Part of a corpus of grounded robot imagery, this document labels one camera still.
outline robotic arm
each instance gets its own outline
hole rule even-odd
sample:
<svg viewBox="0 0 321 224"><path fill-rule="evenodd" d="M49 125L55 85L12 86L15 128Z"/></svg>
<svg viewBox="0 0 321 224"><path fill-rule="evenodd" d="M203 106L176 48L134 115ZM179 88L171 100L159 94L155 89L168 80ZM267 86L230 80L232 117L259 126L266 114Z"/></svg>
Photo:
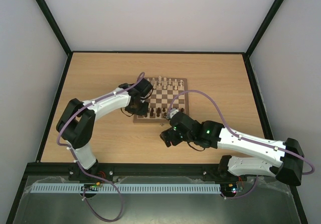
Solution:
<svg viewBox="0 0 321 224"><path fill-rule="evenodd" d="M89 107L77 116L80 120L73 119L62 133L62 138L72 146L73 153L85 170L91 169L91 172L95 172L95 168L98 165L98 161L93 155L89 144L94 123L97 120L118 108L124 108L125 111L132 115L145 115L147 113L148 102L145 99L148 98L147 95L152 90L151 83L143 78L132 89L118 93L128 89L131 85L133 84L121 84L113 92L93 100L81 102L75 98L69 101L59 119L56 129L60 132L77 110L91 103Z"/></svg>
<svg viewBox="0 0 321 224"><path fill-rule="evenodd" d="M301 184L303 161L278 151L278 148L285 148L304 157L297 140L288 138L285 142L272 141L236 130L232 130L232 135L221 123L205 121L200 124L177 109L172 109L168 118L172 127L160 134L167 147L185 141L193 142L203 148L229 149L253 156L249 158L223 156L219 165L219 172L223 176L266 175L288 185ZM270 145L273 149L243 140L242 137Z"/></svg>

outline chessboard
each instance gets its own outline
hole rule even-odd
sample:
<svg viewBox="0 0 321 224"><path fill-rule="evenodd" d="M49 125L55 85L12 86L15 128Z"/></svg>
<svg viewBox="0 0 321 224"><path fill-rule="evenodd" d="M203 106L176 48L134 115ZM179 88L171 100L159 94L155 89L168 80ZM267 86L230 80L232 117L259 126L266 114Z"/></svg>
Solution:
<svg viewBox="0 0 321 224"><path fill-rule="evenodd" d="M173 98L188 90L186 78L168 78L168 77L150 77L146 79L153 85L150 97L146 99L149 102L148 113L145 116L134 115L134 123L146 124L168 124L166 114ZM172 108L189 114L188 94L182 94L175 99Z"/></svg>

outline black frame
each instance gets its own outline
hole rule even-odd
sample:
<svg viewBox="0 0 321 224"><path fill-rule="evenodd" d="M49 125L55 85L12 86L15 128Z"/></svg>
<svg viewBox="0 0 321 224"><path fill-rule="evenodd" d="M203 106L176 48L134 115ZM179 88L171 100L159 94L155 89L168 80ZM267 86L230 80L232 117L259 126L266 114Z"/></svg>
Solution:
<svg viewBox="0 0 321 224"><path fill-rule="evenodd" d="M282 2L284 0L275 0L273 5L271 6L269 12L267 13L264 21L262 22L260 28L258 29L255 37L253 38L248 50L246 53L244 52L171 52L171 51L72 51L64 36L62 35L58 24L56 23L53 15L50 12L48 5L46 4L45 0L36 0L38 3L41 11L43 12L44 16L46 17L49 25L51 26L53 32L55 33L56 37L58 38L61 46L63 47L66 55L68 56L65 68L58 86L58 90L53 102L53 106L49 115L49 119L44 131L44 135L40 144L40 148L37 154L36 161L34 163L28 163L25 173L22 177L21 183L19 185L16 197L14 199L7 223L13 223L20 198L22 197L26 181L28 176L68 176L69 175L69 166L71 163L40 163L41 156L43 154L43 150L45 148L45 144L47 141L47 137L49 134L49 130L53 121L53 117L57 108L57 104L60 98L60 94L65 82L65 78L67 76L68 68L73 56L74 52L101 52L101 53L171 53L171 54L242 54L245 68L247 71L247 75L249 78L250 86L253 92L254 101L256 104L256 108L258 111L258 115L260 118L260 122L262 125L262 130L264 133L265 138L273 139L273 134L271 131L270 124L267 119L267 115L265 112L264 104L261 98L261 94L256 82L256 78L253 72L253 68L250 62L250 56L255 50L256 46L258 45L260 39L262 38L263 34L265 33L266 29L268 28L269 24L271 23L272 19L274 18L275 14L277 13L278 9L280 8ZM216 180L220 182L221 180L213 179L208 177L208 175L204 175L203 172L209 169L217 168L218 164L101 164L106 169L110 169L113 171L115 176L187 176L192 178L201 178L204 180ZM308 223L297 189L295 186L290 186L291 193L294 198L294 202L296 205L296 209L300 218L301 223Z"/></svg>

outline wooden tabletop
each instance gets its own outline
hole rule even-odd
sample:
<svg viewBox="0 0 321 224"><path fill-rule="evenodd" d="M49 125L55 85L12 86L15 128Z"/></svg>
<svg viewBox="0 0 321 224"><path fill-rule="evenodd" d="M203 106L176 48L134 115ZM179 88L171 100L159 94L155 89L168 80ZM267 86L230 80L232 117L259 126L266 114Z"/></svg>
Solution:
<svg viewBox="0 0 321 224"><path fill-rule="evenodd" d="M90 100L122 83L134 83L142 71L146 77L187 78L189 89L203 91L216 101L232 128L263 137L242 55L74 53L41 161L73 161L66 148L57 146L55 129L69 100ZM189 93L189 100L193 119L222 122L205 97ZM134 124L116 110L95 123L90 143L100 163L200 164L219 163L222 155L244 156L220 149L197 152L186 143L167 148L159 138L167 128L168 124Z"/></svg>

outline gray wall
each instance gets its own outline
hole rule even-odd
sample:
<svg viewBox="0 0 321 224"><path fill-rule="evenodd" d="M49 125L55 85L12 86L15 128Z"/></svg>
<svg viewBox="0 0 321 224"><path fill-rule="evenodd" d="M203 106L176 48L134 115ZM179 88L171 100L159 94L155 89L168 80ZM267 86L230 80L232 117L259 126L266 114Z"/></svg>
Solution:
<svg viewBox="0 0 321 224"><path fill-rule="evenodd" d="M285 0L251 57L275 138L299 140L315 164L298 188L310 223L321 210L320 51L321 0Z"/></svg>
<svg viewBox="0 0 321 224"><path fill-rule="evenodd" d="M246 51L274 0L46 0L73 50Z"/></svg>
<svg viewBox="0 0 321 224"><path fill-rule="evenodd" d="M35 0L0 0L0 223L35 161L65 61Z"/></svg>

